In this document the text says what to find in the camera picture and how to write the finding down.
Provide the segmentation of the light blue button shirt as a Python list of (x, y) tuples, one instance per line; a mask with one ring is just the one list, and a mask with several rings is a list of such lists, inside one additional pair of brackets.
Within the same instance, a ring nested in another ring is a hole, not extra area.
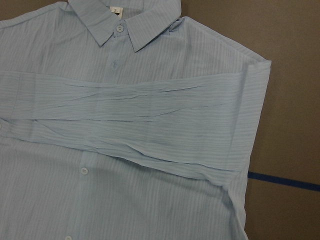
[(247, 239), (270, 71), (178, 0), (1, 21), (1, 239)]

